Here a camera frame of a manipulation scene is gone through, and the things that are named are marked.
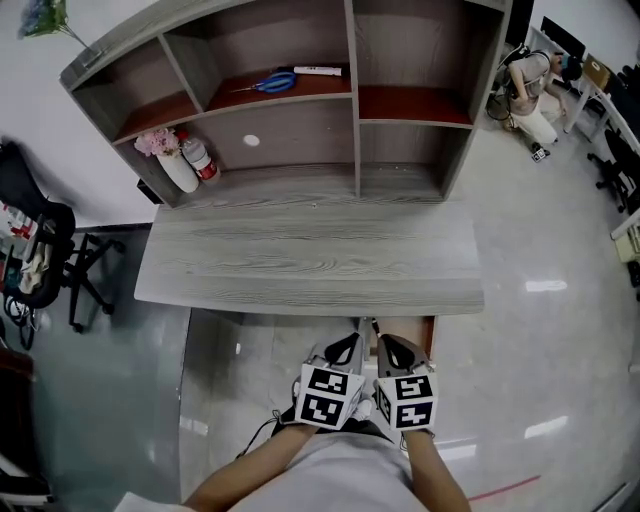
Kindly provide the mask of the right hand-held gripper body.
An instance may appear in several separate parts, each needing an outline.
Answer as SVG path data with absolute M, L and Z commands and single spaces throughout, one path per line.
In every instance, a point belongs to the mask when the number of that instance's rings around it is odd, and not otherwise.
M 435 372 L 427 370 L 374 381 L 378 409 L 392 431 L 428 430 L 438 405 Z

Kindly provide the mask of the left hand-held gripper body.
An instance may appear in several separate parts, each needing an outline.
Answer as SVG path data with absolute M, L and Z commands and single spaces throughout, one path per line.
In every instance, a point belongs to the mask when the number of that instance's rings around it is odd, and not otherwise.
M 316 345 L 301 367 L 295 421 L 326 430 L 340 430 L 357 407 L 365 386 L 363 374 L 347 365 L 330 365 L 326 347 Z

